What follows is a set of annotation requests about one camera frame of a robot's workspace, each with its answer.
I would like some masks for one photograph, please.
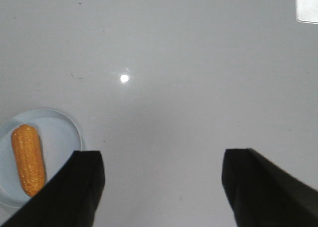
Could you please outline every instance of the white object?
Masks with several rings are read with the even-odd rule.
[[[22,124],[35,127],[41,139],[46,170],[46,182],[63,166],[73,151],[82,150],[80,133],[66,115],[51,109],[26,111],[0,127],[0,202],[21,207],[30,197],[21,188],[11,133]]]
[[[296,0],[297,20],[318,23],[318,0]]]

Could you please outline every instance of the plate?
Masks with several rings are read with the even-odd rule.
[[[10,207],[21,207],[30,199],[21,188],[11,147],[11,133],[22,124],[35,127],[39,133],[46,182],[63,166],[73,151],[83,149],[80,132],[75,123],[56,110],[29,110],[2,125],[0,127],[0,202]]]

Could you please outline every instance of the yellow corn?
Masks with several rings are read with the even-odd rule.
[[[12,132],[11,144],[22,189],[32,197],[45,184],[38,133],[34,127],[23,124]]]

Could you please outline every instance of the corn cob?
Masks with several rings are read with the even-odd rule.
[[[21,187],[33,197],[45,184],[40,139],[36,129],[21,125],[12,132],[11,144]]]

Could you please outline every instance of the white table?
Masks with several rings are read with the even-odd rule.
[[[0,0],[0,122],[72,114],[105,162],[96,227],[234,227],[225,149],[318,189],[317,38],[295,0]]]

